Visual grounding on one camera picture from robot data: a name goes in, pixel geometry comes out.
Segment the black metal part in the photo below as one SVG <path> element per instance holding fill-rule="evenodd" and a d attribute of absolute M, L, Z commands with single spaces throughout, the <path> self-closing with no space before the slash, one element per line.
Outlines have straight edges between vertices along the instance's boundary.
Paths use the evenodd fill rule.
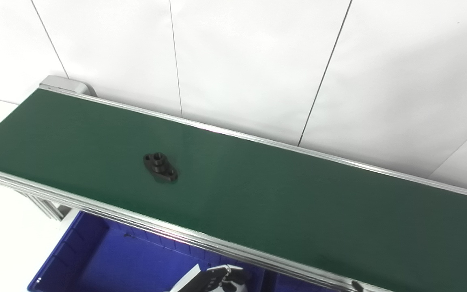
<path fill-rule="evenodd" d="M 358 283 L 357 281 L 354 281 L 354 280 L 353 280 L 353 281 L 351 282 L 351 284 L 352 284 L 352 287 L 354 287 L 354 289 L 356 289 L 356 291 L 358 291 L 358 292 L 364 292 L 364 291 L 365 291 L 365 290 L 363 289 L 363 286 L 362 286 L 360 283 Z"/>
<path fill-rule="evenodd" d="M 178 172 L 170 164 L 167 156 L 161 152 L 144 155 L 143 163 L 150 171 L 150 173 L 155 177 L 163 178 L 168 181 L 178 179 Z"/>

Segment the white wall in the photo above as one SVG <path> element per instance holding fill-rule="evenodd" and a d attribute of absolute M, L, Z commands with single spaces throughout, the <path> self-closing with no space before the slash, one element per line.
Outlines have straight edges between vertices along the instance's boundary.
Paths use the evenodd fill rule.
<path fill-rule="evenodd" d="M 428 177 L 467 140 L 467 1 L 355 0 L 301 146 Z"/>
<path fill-rule="evenodd" d="M 30 0 L 0 0 L 0 100 L 22 102 L 45 76 L 65 77 Z"/>

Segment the blue storage bin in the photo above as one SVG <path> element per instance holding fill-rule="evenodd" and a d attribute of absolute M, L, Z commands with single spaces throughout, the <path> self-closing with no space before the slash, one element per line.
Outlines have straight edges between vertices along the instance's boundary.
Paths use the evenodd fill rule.
<path fill-rule="evenodd" d="M 274 292 L 334 292 L 322 286 L 277 274 Z"/>
<path fill-rule="evenodd" d="M 194 265 L 241 266 L 259 292 L 265 270 L 80 212 L 28 285 L 31 292 L 163 292 Z"/>

